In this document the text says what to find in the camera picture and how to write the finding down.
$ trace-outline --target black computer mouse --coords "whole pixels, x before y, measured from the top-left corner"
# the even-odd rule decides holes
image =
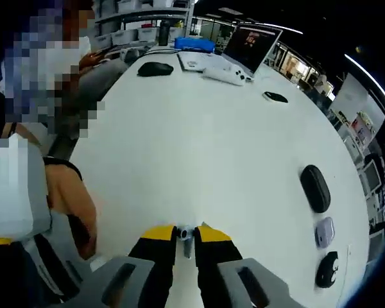
[[[174,67],[171,65],[159,62],[147,62],[140,67],[139,76],[167,76],[170,75],[173,71]]]

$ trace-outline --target cable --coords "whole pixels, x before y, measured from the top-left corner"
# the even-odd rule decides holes
[[[158,49],[158,50],[153,50],[153,51],[146,51],[141,56],[139,56],[137,59],[142,58],[144,56],[148,56],[148,55],[173,55],[175,53],[179,53],[180,51],[189,51],[189,52],[196,52],[196,53],[209,53],[208,51],[206,51],[202,48],[189,48],[189,49],[165,48],[165,49]]]

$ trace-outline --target storage bin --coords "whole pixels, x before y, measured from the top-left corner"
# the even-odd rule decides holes
[[[104,48],[109,48],[112,45],[111,42],[111,35],[106,34],[106,35],[101,35],[99,37],[96,37],[96,44],[98,49],[104,49]]]
[[[157,37],[158,28],[139,28],[139,41],[148,42],[155,40]]]
[[[122,13],[128,10],[139,10],[141,9],[140,0],[122,0],[118,2],[118,12]]]
[[[176,28],[176,27],[171,27],[169,29],[169,38],[168,41],[170,43],[173,43],[177,37],[182,37],[183,36],[184,29],[183,28]]]
[[[113,45],[124,45],[137,39],[137,30],[120,30],[111,34]]]
[[[173,6],[174,0],[154,0],[153,6],[155,8],[170,8]]]

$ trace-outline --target black strap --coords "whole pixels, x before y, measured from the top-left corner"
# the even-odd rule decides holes
[[[43,235],[37,234],[34,236],[34,241],[36,243],[38,253],[43,260],[43,263],[46,266],[50,277],[54,280],[60,291],[64,294],[64,300],[76,296],[79,291],[78,287],[73,282],[68,272],[65,270],[62,262],[53,251],[47,239]]]
[[[17,127],[17,123],[12,123],[10,127],[10,131],[8,132],[7,138],[10,138],[15,133],[16,127]]]
[[[64,160],[64,159],[59,159],[59,158],[54,158],[54,157],[43,157],[43,160],[44,160],[44,165],[65,165],[67,166],[68,168],[70,169],[73,169],[78,177],[80,177],[80,180],[82,181],[83,178],[81,177],[81,173],[80,171],[78,170],[78,168],[73,165],[72,163],[70,163],[68,160]]]

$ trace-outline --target white device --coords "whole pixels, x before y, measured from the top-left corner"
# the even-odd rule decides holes
[[[232,34],[222,57],[241,67],[249,77],[273,51],[282,30],[255,24],[239,24]]]
[[[355,164],[358,162],[362,161],[363,157],[361,152],[359,151],[358,145],[356,144],[355,140],[348,135],[345,140],[344,144],[351,155],[352,160],[354,161]]]
[[[382,185],[381,178],[373,160],[362,169],[359,179],[361,180],[367,199]]]
[[[177,53],[177,56],[185,71],[203,72],[206,68],[229,71],[232,67],[232,64],[229,61],[214,53],[180,51]]]
[[[239,68],[232,69],[231,71],[224,71],[221,69],[207,68],[203,71],[204,78],[215,79],[232,85],[243,86],[245,84],[246,76]]]

